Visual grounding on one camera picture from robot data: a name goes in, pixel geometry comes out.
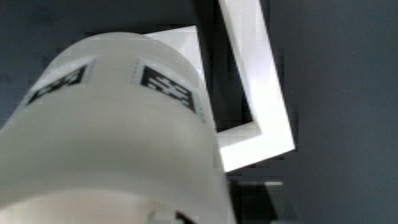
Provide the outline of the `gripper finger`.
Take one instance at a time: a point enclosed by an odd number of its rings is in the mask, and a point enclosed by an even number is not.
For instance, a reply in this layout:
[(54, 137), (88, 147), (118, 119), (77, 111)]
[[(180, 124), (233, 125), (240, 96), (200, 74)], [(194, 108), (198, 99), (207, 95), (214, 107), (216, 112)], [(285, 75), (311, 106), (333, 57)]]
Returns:
[(237, 186), (239, 224), (303, 224), (285, 182), (244, 182)]

